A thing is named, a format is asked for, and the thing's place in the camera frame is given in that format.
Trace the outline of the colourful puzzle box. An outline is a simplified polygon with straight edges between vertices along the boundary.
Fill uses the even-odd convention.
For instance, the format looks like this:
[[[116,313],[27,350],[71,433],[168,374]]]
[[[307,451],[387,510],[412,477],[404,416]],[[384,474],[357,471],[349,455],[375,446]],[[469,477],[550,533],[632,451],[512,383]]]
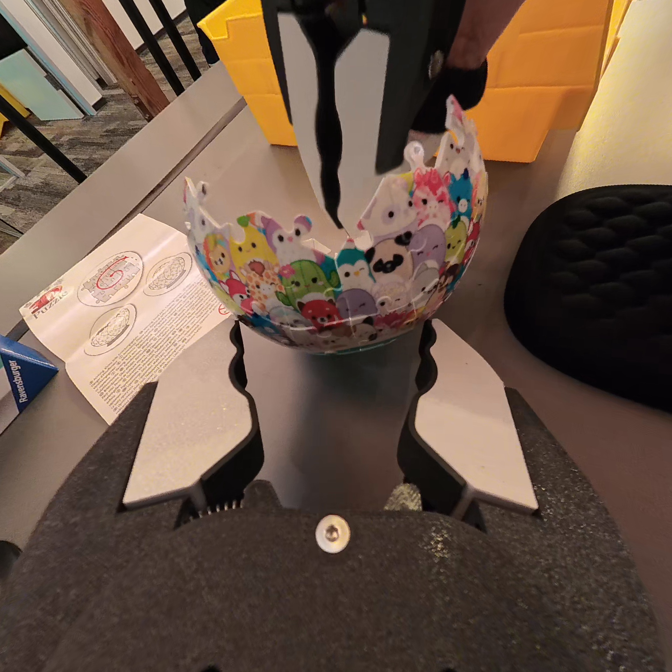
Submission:
[[[37,398],[58,368],[32,348],[1,336],[1,432]]]

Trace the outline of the black round ball stand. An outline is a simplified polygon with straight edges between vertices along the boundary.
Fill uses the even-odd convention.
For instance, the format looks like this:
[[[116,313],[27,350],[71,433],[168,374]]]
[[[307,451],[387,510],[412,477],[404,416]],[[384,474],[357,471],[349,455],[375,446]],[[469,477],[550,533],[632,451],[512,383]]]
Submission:
[[[1,585],[3,585],[6,583],[13,565],[21,556],[21,548],[7,540],[1,540],[0,547],[0,574]]]

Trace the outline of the wooden beam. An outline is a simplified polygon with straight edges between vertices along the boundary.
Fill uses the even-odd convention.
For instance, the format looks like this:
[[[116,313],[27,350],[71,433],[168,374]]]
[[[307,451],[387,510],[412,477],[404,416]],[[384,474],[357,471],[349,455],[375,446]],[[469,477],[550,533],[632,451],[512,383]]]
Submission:
[[[61,1],[143,118],[150,122],[169,100],[103,1]]]

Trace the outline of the yellow plastic bin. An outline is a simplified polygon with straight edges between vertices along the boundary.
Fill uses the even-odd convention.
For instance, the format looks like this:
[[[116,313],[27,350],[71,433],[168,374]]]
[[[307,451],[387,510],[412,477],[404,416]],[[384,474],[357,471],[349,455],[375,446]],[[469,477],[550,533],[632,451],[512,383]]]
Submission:
[[[550,130],[581,127],[629,1],[525,1],[488,55],[468,112],[487,161],[531,163]],[[296,146],[260,1],[226,1],[198,23],[271,145]]]

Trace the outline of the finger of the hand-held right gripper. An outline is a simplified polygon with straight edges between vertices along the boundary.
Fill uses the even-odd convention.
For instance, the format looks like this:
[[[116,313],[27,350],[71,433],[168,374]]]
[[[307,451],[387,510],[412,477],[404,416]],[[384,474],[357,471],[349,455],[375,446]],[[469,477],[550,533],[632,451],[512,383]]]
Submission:
[[[335,98],[335,65],[345,40],[329,12],[279,12],[290,118],[315,197],[340,230],[343,131]]]
[[[389,47],[387,35],[361,28],[330,65],[330,214],[345,230],[357,228],[380,181],[376,155]]]

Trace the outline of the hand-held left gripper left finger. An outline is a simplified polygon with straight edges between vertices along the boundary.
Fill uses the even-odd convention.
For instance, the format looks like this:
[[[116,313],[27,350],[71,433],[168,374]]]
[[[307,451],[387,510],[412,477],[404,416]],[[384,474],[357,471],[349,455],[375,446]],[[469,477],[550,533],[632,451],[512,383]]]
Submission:
[[[197,512],[211,512],[242,499],[264,463],[244,355],[240,324],[227,318],[159,376],[125,508],[186,498]]]

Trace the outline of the partly built puzzle ball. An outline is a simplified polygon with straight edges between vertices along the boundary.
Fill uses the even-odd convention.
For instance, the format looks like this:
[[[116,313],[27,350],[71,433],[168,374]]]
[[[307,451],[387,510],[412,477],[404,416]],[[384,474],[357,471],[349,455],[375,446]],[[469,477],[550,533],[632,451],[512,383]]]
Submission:
[[[372,347],[430,319],[473,259],[488,196],[475,122],[453,94],[445,111],[435,164],[410,141],[410,171],[382,178],[335,255],[309,237],[305,215],[289,229],[258,210],[217,223],[207,183],[185,178],[189,249],[224,307],[270,340],[320,354]]]

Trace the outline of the black metal table frame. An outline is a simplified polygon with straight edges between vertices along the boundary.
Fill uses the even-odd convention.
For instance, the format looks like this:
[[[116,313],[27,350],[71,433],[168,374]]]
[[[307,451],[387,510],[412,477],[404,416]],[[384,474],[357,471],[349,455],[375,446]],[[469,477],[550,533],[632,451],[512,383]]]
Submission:
[[[119,1],[131,43],[168,95],[180,96],[207,70],[183,1]]]

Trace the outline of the person's right hand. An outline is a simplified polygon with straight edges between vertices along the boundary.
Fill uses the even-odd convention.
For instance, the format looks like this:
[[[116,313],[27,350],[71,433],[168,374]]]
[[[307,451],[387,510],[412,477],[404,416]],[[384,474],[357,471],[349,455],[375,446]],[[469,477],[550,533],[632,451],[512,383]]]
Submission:
[[[446,59],[447,67],[479,68],[523,4],[524,1],[466,1]]]

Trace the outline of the white instruction leaflet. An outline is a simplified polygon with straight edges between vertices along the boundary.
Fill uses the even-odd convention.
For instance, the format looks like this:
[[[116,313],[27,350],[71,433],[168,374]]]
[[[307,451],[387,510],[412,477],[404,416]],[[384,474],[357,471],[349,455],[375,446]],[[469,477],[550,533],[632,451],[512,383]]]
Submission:
[[[184,233],[144,214],[20,308],[106,424],[230,316]]]

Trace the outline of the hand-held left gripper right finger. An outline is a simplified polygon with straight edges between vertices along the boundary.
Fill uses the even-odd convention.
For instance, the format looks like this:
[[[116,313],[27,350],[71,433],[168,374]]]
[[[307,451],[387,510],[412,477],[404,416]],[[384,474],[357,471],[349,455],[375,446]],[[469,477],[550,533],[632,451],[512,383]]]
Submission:
[[[486,360],[438,319],[424,323],[419,368],[397,460],[434,511],[465,518],[476,503],[538,510],[505,386]]]

